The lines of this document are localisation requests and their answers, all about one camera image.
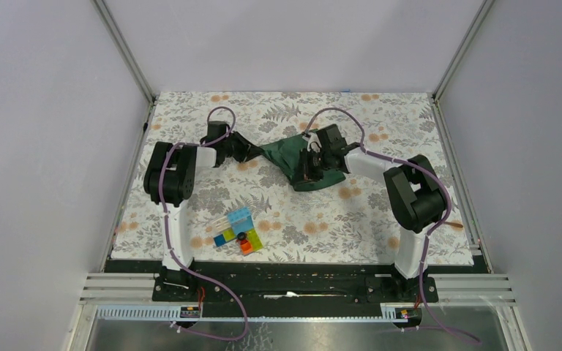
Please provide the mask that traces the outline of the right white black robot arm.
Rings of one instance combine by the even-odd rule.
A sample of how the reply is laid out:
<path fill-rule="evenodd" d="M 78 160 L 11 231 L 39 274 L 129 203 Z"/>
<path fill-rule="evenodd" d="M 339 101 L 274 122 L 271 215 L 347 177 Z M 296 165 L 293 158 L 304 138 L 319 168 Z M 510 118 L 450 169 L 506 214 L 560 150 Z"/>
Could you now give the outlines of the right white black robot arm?
<path fill-rule="evenodd" d="M 335 124 L 301 137 L 307 144 L 299 152 L 296 174 L 300 181 L 314 183 L 323 179 L 325 171 L 335 170 L 385 186 L 391 212 L 401 229 L 390 290 L 397 300 L 412 299 L 426 281 L 429 238 L 452 209 L 446 187 L 430 161 L 423 155 L 394 159 L 360 143 L 348 143 Z"/>

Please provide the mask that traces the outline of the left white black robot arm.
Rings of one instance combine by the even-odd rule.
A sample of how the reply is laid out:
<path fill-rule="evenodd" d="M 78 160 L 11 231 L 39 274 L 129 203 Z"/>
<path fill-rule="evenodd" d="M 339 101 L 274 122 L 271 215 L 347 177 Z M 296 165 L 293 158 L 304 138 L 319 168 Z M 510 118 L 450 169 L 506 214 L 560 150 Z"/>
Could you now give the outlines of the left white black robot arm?
<path fill-rule="evenodd" d="M 218 168 L 228 158 L 248 162 L 261 155 L 261 147 L 223 121 L 209 122 L 199 143 L 154 145 L 143 188 L 161 213 L 164 252 L 160 277 L 179 300 L 193 298 L 198 290 L 198 282 L 190 272 L 194 254 L 187 229 L 187 204 L 195 188 L 196 172 Z"/>

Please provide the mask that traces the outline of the dark green cloth napkin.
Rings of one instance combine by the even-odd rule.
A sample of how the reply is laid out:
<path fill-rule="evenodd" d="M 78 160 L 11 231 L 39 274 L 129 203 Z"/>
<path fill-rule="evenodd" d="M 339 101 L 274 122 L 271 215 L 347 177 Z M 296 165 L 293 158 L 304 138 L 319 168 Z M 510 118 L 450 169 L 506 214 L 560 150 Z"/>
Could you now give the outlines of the dark green cloth napkin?
<path fill-rule="evenodd" d="M 307 150 L 301 135 L 287 137 L 261 146 L 262 155 L 278 166 L 296 192 L 311 192 L 334 186 L 345 180 L 339 170 L 324 170 L 316 153 Z"/>

